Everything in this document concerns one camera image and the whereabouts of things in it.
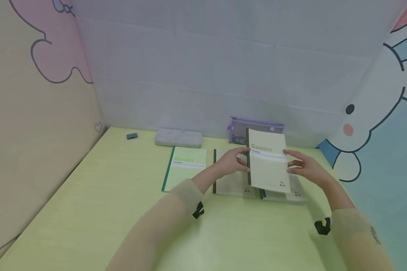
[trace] pencil case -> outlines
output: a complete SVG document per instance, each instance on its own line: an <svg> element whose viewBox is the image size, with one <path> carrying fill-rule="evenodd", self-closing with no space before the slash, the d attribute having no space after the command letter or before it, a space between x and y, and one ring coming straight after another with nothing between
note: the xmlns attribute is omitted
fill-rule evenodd
<svg viewBox="0 0 407 271"><path fill-rule="evenodd" d="M283 134L284 125L279 123L257 122L256 120L240 119L231 117L231 124L228 126L229 143L246 145L246 129L254 129L261 132Z"/></svg>

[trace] rabbit eye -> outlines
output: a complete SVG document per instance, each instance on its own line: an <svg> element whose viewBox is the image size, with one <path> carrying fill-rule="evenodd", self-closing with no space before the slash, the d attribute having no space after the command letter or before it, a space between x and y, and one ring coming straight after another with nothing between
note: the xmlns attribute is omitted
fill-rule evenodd
<svg viewBox="0 0 407 271"><path fill-rule="evenodd" d="M351 115L354 112L354 105L349 105L345 108L345 112L347 115Z"/></svg>

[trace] sleeve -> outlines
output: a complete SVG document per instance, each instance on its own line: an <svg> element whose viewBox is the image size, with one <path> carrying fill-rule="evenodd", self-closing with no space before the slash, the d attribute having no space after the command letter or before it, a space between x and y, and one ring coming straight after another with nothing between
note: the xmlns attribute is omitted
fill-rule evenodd
<svg viewBox="0 0 407 271"><path fill-rule="evenodd" d="M184 218L196 211L202 197L190 179L175 186L132 226L106 271L150 270L160 243Z"/></svg>
<svg viewBox="0 0 407 271"><path fill-rule="evenodd" d="M395 271L377 232L355 208L332 213L330 227L348 271Z"/></svg>

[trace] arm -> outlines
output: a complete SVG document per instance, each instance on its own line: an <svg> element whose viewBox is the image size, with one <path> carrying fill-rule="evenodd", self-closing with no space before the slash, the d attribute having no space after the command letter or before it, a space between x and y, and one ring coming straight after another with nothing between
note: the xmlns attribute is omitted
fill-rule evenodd
<svg viewBox="0 0 407 271"><path fill-rule="evenodd" d="M288 163L289 173L307 178L326 194L332 209L330 227L347 270L396 270L374 227L356 208L343 186L312 157L298 151L284 150L284 153L299 159Z"/></svg>
<svg viewBox="0 0 407 271"><path fill-rule="evenodd" d="M204 169L191 180L184 180L162 197L132 226L106 271L150 270L161 242L196 211L208 188L224 175L235 171L249 171L243 160L237 158L238 154L246 151L250 149L231 149L217 163Z"/></svg>

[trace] table surface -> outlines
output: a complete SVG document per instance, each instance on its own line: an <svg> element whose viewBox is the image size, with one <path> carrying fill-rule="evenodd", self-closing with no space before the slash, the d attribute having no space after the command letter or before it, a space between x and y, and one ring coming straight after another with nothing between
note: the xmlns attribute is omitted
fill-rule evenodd
<svg viewBox="0 0 407 271"><path fill-rule="evenodd" d="M138 138L126 140L126 135ZM104 270L130 227L161 192L171 147L155 132L110 128L0 260L1 270ZM203 138L213 149L236 148ZM334 174L318 149L303 151ZM314 221L330 216L323 192L300 177L307 205L204 196L205 214L163 245L155 270L344 270L333 238Z"/></svg>

